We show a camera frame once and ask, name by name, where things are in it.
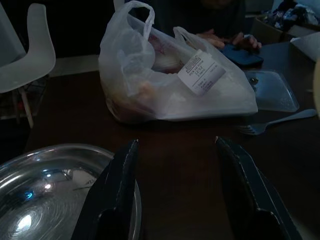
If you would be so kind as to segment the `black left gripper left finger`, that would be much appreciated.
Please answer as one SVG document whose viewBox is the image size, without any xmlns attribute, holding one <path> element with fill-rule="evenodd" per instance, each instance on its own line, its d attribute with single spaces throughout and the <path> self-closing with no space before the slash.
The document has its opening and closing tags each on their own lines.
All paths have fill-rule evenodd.
<svg viewBox="0 0 320 240">
<path fill-rule="evenodd" d="M 135 139 L 121 147 L 91 186 L 73 240 L 129 239 L 138 146 Z"/>
</svg>

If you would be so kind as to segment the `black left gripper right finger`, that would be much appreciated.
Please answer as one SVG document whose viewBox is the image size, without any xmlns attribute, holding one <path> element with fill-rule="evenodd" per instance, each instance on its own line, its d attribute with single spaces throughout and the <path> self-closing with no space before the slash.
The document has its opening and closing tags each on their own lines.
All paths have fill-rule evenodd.
<svg viewBox="0 0 320 240">
<path fill-rule="evenodd" d="M 302 239 L 279 193 L 239 144 L 221 136 L 215 145 L 223 198 L 236 240 Z"/>
</svg>

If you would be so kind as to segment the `person's left hand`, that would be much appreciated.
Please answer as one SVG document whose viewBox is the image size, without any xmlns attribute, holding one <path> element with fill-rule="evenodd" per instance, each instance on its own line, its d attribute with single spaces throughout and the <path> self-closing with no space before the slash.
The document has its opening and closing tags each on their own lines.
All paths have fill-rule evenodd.
<svg viewBox="0 0 320 240">
<path fill-rule="evenodd" d="M 234 37 L 232 44 L 242 49 L 259 50 L 262 48 L 262 44 L 253 35 L 244 35 L 242 32 Z"/>
</svg>

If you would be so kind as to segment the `person's right hand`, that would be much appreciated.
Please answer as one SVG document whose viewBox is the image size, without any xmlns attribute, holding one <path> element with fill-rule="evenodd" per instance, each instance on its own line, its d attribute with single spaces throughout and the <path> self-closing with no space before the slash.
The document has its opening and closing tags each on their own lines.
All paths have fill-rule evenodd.
<svg viewBox="0 0 320 240">
<path fill-rule="evenodd" d="M 213 45 L 218 49 L 223 49 L 225 47 L 224 40 L 216 36 L 213 29 L 210 29 L 206 32 L 197 33 L 196 35 L 206 40 L 207 42 L 209 42 L 211 45 Z"/>
</svg>

